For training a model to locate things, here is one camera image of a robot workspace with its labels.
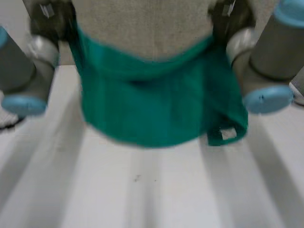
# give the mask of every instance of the gray cylinder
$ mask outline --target gray cylinder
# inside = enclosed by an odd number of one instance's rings
[[[35,76],[35,65],[0,26],[0,90],[18,90]]]
[[[252,51],[250,64],[265,77],[291,80],[304,66],[304,29],[271,16]]]
[[[274,81],[273,79],[258,74],[251,67],[248,67],[251,51],[238,56],[233,62],[233,70],[236,73],[242,96],[250,94],[253,91],[274,86],[287,86],[290,80]]]
[[[36,36],[28,45],[28,58],[35,66],[34,77],[18,90],[4,91],[2,107],[19,116],[40,115],[47,108],[59,51],[48,39]]]

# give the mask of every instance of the teal towel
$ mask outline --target teal towel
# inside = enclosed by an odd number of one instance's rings
[[[174,146],[208,133],[209,145],[244,137],[248,115],[225,49],[212,36],[166,61],[144,60],[92,40],[70,42],[85,120],[116,140]],[[221,131],[236,136],[223,139]]]

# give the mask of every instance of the white surface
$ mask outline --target white surface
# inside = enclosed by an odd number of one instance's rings
[[[62,66],[46,116],[0,135],[1,228],[304,227],[303,110],[251,117],[232,146],[143,150],[86,126],[79,97]]]
[[[29,14],[22,0],[0,0],[0,25],[22,50],[29,33]]]

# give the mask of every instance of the silver metal joint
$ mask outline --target silver metal joint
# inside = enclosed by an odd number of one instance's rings
[[[30,57],[44,60],[54,68],[58,66],[59,51],[50,40],[42,36],[33,36],[28,48]]]
[[[235,58],[246,50],[251,50],[257,44],[258,37],[254,28],[245,28],[237,32],[228,42],[226,48],[226,54],[230,63]]]

